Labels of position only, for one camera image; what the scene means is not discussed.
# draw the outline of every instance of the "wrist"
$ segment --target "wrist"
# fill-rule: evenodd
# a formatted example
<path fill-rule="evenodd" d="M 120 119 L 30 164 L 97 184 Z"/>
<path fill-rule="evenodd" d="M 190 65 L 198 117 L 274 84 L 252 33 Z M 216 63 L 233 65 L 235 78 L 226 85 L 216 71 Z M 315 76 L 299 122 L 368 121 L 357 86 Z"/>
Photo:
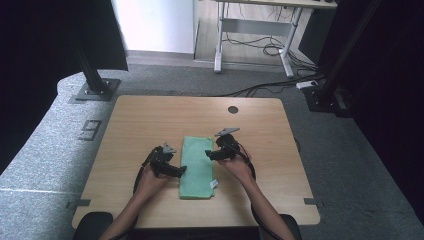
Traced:
<path fill-rule="evenodd" d="M 256 183 L 255 179 L 253 179 L 252 175 L 250 174 L 238 176 L 237 179 L 244 188 Z"/>

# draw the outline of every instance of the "green cloth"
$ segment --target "green cloth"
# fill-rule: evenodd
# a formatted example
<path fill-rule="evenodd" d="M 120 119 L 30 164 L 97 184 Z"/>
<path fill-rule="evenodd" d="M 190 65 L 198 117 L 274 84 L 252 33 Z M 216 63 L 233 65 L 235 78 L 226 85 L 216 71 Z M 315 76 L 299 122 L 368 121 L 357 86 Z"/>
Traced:
<path fill-rule="evenodd" d="M 187 166 L 180 179 L 181 199 L 207 199 L 214 195 L 213 162 L 205 154 L 213 150 L 211 138 L 184 137 L 181 166 Z"/>

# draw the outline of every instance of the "desk leg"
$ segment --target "desk leg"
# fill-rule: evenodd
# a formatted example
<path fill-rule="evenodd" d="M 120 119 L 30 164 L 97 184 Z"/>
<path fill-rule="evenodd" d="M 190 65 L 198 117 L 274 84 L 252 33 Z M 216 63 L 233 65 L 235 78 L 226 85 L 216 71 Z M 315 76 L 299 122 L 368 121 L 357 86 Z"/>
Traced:
<path fill-rule="evenodd" d="M 290 66 L 289 59 L 287 54 L 290 51 L 290 45 L 293 41 L 294 33 L 296 32 L 297 25 L 299 23 L 300 15 L 302 14 L 302 7 L 297 7 L 294 15 L 294 20 L 292 22 L 292 27 L 290 28 L 289 35 L 287 36 L 286 44 L 284 48 L 280 50 L 281 61 L 283 62 L 284 69 L 286 70 L 286 75 L 288 78 L 293 78 L 294 74 Z"/>
<path fill-rule="evenodd" d="M 218 44 L 216 45 L 215 49 L 215 67 L 214 72 L 215 73 L 221 73 L 221 62 L 222 62 L 222 22 L 224 20 L 224 9 L 225 9 L 225 3 L 219 2 L 218 3 Z"/>

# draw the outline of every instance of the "table top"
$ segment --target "table top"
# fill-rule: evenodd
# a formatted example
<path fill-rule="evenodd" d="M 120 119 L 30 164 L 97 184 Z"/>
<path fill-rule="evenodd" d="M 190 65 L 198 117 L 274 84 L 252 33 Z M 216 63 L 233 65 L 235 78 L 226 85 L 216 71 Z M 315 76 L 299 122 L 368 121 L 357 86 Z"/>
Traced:
<path fill-rule="evenodd" d="M 230 113 L 230 106 L 238 112 Z M 180 166 L 184 136 L 213 137 L 231 127 L 240 128 L 233 136 L 252 155 L 258 185 L 276 210 L 299 224 L 317 224 L 317 207 L 304 203 L 313 196 L 279 99 L 121 96 L 81 197 L 90 205 L 77 208 L 73 227 L 88 212 L 106 211 L 116 218 L 154 147 L 169 143 L 177 150 L 170 163 Z M 217 162 L 214 174 L 219 184 L 207 200 L 179 199 L 179 179 L 173 178 L 144 207 L 137 227 L 255 226 L 250 201 L 237 180 Z"/>
<path fill-rule="evenodd" d="M 243 4 L 258 4 L 258 5 L 273 5 L 287 7 L 304 7 L 304 8 L 320 8 L 334 9 L 337 8 L 337 3 L 333 0 L 331 3 L 324 0 L 215 0 L 217 2 L 243 3 Z"/>

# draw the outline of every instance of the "grey floor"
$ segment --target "grey floor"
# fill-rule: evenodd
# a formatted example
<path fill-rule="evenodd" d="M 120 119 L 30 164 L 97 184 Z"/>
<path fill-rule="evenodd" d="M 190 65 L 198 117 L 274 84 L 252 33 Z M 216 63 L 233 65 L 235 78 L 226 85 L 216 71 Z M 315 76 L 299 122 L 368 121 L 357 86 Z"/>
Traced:
<path fill-rule="evenodd" d="M 100 71 L 122 80 L 110 102 L 70 101 L 82 84 L 76 74 L 26 145 L 0 176 L 0 239 L 70 239 L 80 197 L 116 99 L 120 95 L 210 96 L 287 80 L 281 68 L 195 63 L 183 55 L 136 56 L 129 72 Z M 424 239 L 424 228 L 352 119 L 310 112 L 294 87 L 255 97 L 282 100 L 321 222 L 300 226 L 303 239 Z M 87 120 L 100 120 L 93 141 L 79 140 Z"/>

